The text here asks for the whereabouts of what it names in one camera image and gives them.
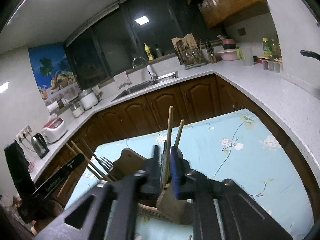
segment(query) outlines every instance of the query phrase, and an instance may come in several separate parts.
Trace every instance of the dark window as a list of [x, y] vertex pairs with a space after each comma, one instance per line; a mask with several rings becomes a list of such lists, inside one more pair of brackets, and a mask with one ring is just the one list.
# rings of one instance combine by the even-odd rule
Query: dark window
[[103, 18], [94, 25], [93, 30], [108, 64], [110, 76], [132, 67], [132, 60], [138, 56], [137, 42], [122, 10], [118, 9]]
[[[147, 17], [140, 25], [135, 20]], [[166, 55], [174, 52], [172, 38], [217, 39], [220, 28], [209, 29], [197, 5], [186, 0], [128, 0], [82, 33], [68, 47], [68, 57], [81, 88], [94, 86], [132, 68], [137, 56], [148, 59], [143, 43], [155, 55], [156, 44]]]
[[95, 86], [109, 77], [97, 54], [91, 29], [86, 30], [76, 38], [66, 48], [66, 51], [81, 89]]

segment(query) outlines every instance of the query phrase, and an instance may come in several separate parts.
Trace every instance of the stainless steel sink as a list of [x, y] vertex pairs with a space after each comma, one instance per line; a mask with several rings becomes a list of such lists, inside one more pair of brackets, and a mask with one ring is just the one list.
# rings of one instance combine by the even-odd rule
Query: stainless steel sink
[[130, 88], [127, 88], [126, 90], [123, 90], [116, 98], [114, 98], [112, 100], [112, 102], [117, 100], [117, 99], [119, 99], [119, 98], [125, 97], [127, 95], [132, 94], [132, 93], [138, 92], [138, 91], [140, 91], [142, 89], [150, 87], [152, 85], [159, 84], [161, 82], [165, 82], [165, 81], [168, 81], [168, 80], [171, 80], [171, 79], [175, 79], [175, 78], [178, 78], [178, 71], [171, 72], [171, 73], [168, 73], [166, 75], [160, 76], [155, 80], [145, 81], [145, 82], [140, 83], [138, 85], [135, 85], [135, 86], [132, 86]]

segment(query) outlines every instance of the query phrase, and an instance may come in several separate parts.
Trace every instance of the towel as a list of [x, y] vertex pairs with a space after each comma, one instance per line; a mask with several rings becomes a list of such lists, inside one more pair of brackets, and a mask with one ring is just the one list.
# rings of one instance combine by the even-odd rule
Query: towel
[[127, 73], [125, 71], [118, 75], [113, 76], [113, 78], [117, 84], [118, 89], [124, 87], [125, 85], [131, 84], [131, 81], [128, 78]]

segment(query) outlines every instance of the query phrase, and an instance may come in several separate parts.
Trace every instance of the light blue tablecloth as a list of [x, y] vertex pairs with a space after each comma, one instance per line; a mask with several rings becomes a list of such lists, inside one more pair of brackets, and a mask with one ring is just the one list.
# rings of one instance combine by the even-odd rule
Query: light blue tablecloth
[[[172, 145], [178, 128], [172, 129]], [[96, 155], [119, 158], [128, 147], [150, 158], [153, 145], [163, 147], [167, 131], [100, 145]], [[293, 239], [303, 239], [313, 225], [311, 205], [288, 156], [263, 123], [243, 109], [183, 127], [179, 149], [191, 168], [210, 179], [233, 179], [260, 204]], [[97, 161], [94, 163], [103, 170]], [[97, 183], [86, 169], [67, 207]], [[140, 215], [136, 232], [143, 240], [188, 239], [191, 226], [176, 225]]]

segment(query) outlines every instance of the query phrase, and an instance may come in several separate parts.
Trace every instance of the ceiling light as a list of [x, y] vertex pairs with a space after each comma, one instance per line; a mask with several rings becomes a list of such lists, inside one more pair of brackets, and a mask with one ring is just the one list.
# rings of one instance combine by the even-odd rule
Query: ceiling light
[[3, 85], [1, 85], [1, 86], [0, 86], [0, 94], [1, 94], [3, 91], [7, 90], [8, 87], [9, 87], [9, 81], [7, 81], [7, 82], [4, 83]]
[[146, 16], [142, 16], [141, 18], [138, 18], [135, 21], [140, 25], [150, 22]]

